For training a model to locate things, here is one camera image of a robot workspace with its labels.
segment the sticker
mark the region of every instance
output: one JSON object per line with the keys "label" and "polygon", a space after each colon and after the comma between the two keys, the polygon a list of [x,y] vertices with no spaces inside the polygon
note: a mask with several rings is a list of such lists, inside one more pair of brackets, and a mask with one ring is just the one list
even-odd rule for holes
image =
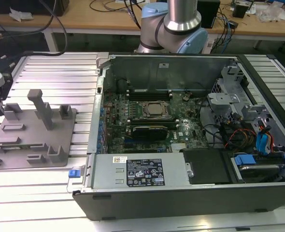
{"label": "sticker", "polygon": [[169,63],[160,63],[159,65],[158,65],[158,67],[159,68],[168,68],[170,66],[170,64]]}
{"label": "sticker", "polygon": [[126,163],[129,187],[165,185],[162,159],[129,159]]}
{"label": "sticker", "polygon": [[126,163],[128,157],[127,156],[114,156],[113,163]]}

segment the blue cable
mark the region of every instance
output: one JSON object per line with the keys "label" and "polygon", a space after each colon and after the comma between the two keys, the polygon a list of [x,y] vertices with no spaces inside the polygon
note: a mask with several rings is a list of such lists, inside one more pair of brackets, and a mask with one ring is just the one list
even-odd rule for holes
{"label": "blue cable", "polygon": [[[229,34],[229,31],[230,31],[230,25],[229,25],[229,23],[228,23],[228,21],[227,21],[227,19],[226,18],[223,18],[223,17],[218,17],[217,16],[217,18],[219,18],[219,19],[222,19],[223,21],[225,21],[226,23],[227,23],[227,25],[228,25],[228,34]],[[221,52],[221,54],[225,51],[225,49],[227,48],[227,46],[228,46],[228,43],[230,42],[230,37],[228,37],[228,39],[226,40],[226,43],[224,44],[224,48],[223,48],[223,50],[222,50],[222,52]]]}

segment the plastic bag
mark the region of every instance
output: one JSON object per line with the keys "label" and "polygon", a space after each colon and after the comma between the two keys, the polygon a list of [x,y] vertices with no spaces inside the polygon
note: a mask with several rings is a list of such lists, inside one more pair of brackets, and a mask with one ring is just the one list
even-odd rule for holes
{"label": "plastic bag", "polygon": [[274,1],[266,10],[259,11],[257,13],[260,22],[270,22],[274,20],[280,20],[280,14],[283,11],[281,8],[283,3]]}

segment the motherboard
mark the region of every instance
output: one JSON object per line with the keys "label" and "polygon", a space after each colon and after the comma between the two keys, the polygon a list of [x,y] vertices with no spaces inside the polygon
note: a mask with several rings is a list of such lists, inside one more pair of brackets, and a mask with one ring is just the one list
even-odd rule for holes
{"label": "motherboard", "polygon": [[197,118],[200,100],[174,93],[168,101],[131,101],[104,93],[108,153],[179,152],[207,147]]}

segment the power cord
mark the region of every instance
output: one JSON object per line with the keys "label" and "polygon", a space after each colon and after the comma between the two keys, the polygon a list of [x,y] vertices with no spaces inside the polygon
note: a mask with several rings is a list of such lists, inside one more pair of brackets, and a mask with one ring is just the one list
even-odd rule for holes
{"label": "power cord", "polygon": [[219,46],[224,46],[223,50],[221,53],[223,53],[225,51],[225,49],[227,48],[228,44],[230,43],[231,39],[232,39],[232,36],[235,32],[235,29],[231,29],[230,26],[229,26],[229,23],[228,23],[228,19],[227,17],[225,16],[225,14],[222,13],[222,10],[221,8],[219,7],[219,16],[217,16],[217,18],[221,19],[223,21],[223,26],[224,26],[224,29],[223,29],[223,32],[222,32],[222,35],[220,36],[220,38],[215,42],[215,46],[211,49],[211,51],[214,51],[216,50]]}
{"label": "power cord", "polygon": [[[53,7],[53,10],[52,10],[53,12],[55,12],[56,5],[57,5],[57,0],[55,0],[54,7]],[[24,33],[15,34],[15,35],[10,35],[10,36],[4,36],[3,38],[16,37],[16,36],[25,36],[25,35],[34,35],[34,34],[43,32],[44,30],[46,30],[46,29],[50,26],[50,24],[51,24],[51,22],[52,22],[53,19],[54,19],[54,16],[51,15],[51,17],[50,17],[48,23],[47,23],[44,27],[42,27],[42,28],[40,28],[40,29],[38,29],[38,30],[29,31],[29,32],[24,32]]]}
{"label": "power cord", "polygon": [[[115,0],[109,1],[109,2],[107,2],[107,3],[105,3],[105,4],[103,3],[103,6],[104,6],[104,8],[106,9],[106,11],[99,10],[99,9],[95,9],[94,7],[92,7],[92,4],[93,4],[94,2],[96,2],[96,1],[97,1],[97,0],[93,0],[93,1],[89,4],[89,8],[92,9],[92,10],[94,10],[94,11],[97,11],[97,12],[119,12],[119,11],[128,12],[126,6],[120,7],[120,8],[117,8],[117,9],[113,9],[113,8],[110,8],[110,7],[107,6],[109,3],[115,2]],[[140,2],[137,2],[137,1],[136,1],[136,3],[134,3],[134,4],[135,4],[138,8],[142,9],[141,6],[138,5],[138,4],[143,3],[143,2],[145,2],[145,0],[140,1]]]}
{"label": "power cord", "polygon": [[46,56],[46,57],[56,57],[56,56],[60,56],[62,54],[64,54],[67,50],[68,47],[68,36],[66,33],[66,30],[64,28],[64,25],[62,24],[62,22],[60,21],[60,19],[56,16],[56,14],[49,8],[49,6],[43,2],[43,0],[39,0],[39,2],[47,9],[47,11],[52,15],[52,17],[56,18],[56,20],[59,22],[63,32],[64,32],[64,36],[65,36],[65,46],[63,48],[62,51],[57,52],[57,53],[46,53],[46,52],[34,52],[34,51],[25,51],[19,55],[16,56],[12,56],[9,58],[4,59],[6,62],[10,63],[13,62],[16,59],[22,58],[22,57],[30,57],[30,56]]}
{"label": "power cord", "polygon": [[131,19],[134,21],[134,23],[136,24],[136,26],[141,29],[141,26],[139,25],[138,21],[137,21],[137,18],[136,18],[136,15],[134,13],[134,10],[133,10],[133,4],[132,4],[132,1],[129,0],[129,3],[130,3],[130,6],[131,6],[131,9],[129,9],[128,7],[128,4],[127,4],[127,1],[126,0],[123,0],[124,1],[124,4],[128,10],[128,14],[129,16],[131,17]]}
{"label": "power cord", "polygon": [[10,37],[10,38],[18,45],[18,47],[20,47],[20,49],[24,51],[23,46],[22,46],[17,40],[15,40],[14,38],[11,37],[11,34],[1,25],[1,23],[0,23],[0,28],[2,28],[2,30],[3,30],[6,34],[8,34],[8,37]]}

